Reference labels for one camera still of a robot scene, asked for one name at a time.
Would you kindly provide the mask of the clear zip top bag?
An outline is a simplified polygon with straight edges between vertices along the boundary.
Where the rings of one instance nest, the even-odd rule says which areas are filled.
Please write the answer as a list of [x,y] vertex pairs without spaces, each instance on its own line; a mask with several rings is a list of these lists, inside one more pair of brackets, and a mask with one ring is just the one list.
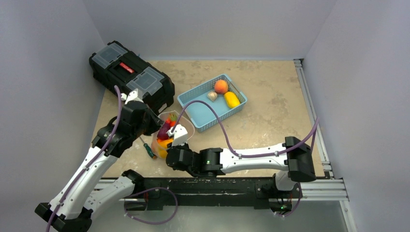
[[[194,135],[194,126],[193,124],[184,116],[182,116],[178,123],[176,123],[177,118],[179,117],[177,111],[165,111],[159,114],[159,118],[165,123],[159,131],[155,132],[152,135],[152,140],[150,143],[150,148],[154,155],[160,159],[165,159],[167,156],[167,149],[172,145],[173,136],[176,134],[181,134],[182,127],[185,128],[187,132],[187,141]],[[162,129],[168,128],[169,131],[174,128],[177,124],[174,131],[171,133],[171,137]]]

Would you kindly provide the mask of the red toy chili pepper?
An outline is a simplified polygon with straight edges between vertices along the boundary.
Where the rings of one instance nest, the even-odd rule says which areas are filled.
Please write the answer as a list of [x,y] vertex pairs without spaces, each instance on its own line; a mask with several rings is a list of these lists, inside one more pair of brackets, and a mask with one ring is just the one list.
[[177,116],[176,114],[170,113],[170,114],[168,115],[168,117],[167,117],[165,123],[166,123],[167,125],[169,125],[170,128],[172,128],[172,127],[176,124],[177,118],[178,118],[178,116]]

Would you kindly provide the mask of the yellow toy bell pepper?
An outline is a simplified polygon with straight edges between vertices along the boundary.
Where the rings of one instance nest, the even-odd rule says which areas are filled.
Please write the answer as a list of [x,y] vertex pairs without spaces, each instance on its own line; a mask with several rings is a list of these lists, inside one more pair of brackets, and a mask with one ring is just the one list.
[[167,152],[168,145],[172,144],[173,138],[166,139],[166,140],[157,138],[156,141],[157,141],[157,144],[155,146],[156,154],[159,158],[165,159],[168,154]]

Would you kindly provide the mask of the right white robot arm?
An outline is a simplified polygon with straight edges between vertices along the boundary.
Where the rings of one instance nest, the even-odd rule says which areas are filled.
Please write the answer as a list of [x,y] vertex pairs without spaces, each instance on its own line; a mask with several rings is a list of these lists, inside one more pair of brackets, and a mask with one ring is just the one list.
[[277,170],[271,190],[279,197],[288,193],[296,183],[317,179],[311,146],[294,136],[285,137],[285,141],[277,145],[234,151],[217,147],[195,152],[188,144],[176,145],[168,148],[165,161],[173,170],[187,172],[196,178],[243,170]]

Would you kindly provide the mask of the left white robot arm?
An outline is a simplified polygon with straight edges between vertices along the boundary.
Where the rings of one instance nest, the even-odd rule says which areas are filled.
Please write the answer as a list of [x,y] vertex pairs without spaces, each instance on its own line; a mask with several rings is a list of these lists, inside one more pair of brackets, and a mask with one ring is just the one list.
[[141,135],[157,132],[164,121],[147,104],[130,101],[118,115],[98,130],[88,153],[70,181],[48,203],[40,203],[35,213],[47,222],[46,230],[86,232],[93,219],[114,200],[129,194],[133,198],[144,193],[144,184],[134,177],[121,176],[114,186],[92,195],[103,174],[130,148]]

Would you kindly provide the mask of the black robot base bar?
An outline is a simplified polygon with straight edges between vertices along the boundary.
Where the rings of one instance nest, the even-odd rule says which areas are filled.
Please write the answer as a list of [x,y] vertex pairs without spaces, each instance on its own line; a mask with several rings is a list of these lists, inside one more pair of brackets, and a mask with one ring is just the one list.
[[124,199],[128,211],[162,210],[165,206],[252,207],[289,213],[302,197],[300,184],[279,191],[274,177],[142,177],[123,173],[135,184]]

